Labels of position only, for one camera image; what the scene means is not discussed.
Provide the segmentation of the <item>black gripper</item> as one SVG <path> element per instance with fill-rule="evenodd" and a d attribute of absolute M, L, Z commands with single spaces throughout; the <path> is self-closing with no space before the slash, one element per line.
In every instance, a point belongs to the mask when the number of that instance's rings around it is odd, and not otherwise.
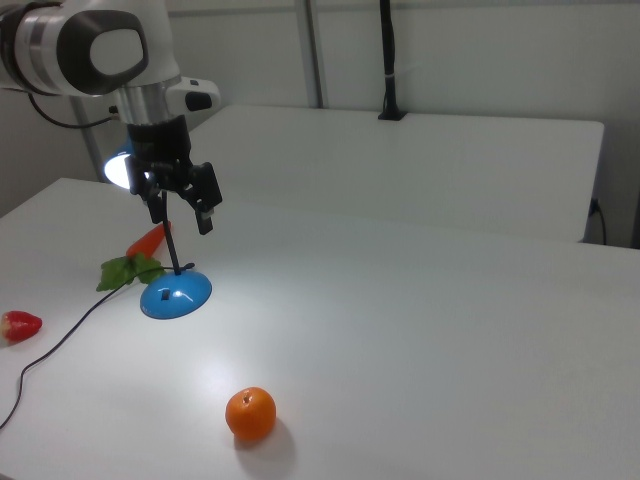
<path fill-rule="evenodd" d="M 152 222 L 164 221 L 161 190 L 167 190 L 182 196 L 192 207 L 200 235 L 211 232 L 222 193 L 213 166 L 191 162 L 185 116 L 153 125 L 128 125 L 127 132 L 133 148 L 133 154 L 125 159 L 129 191 L 142 199 Z"/>

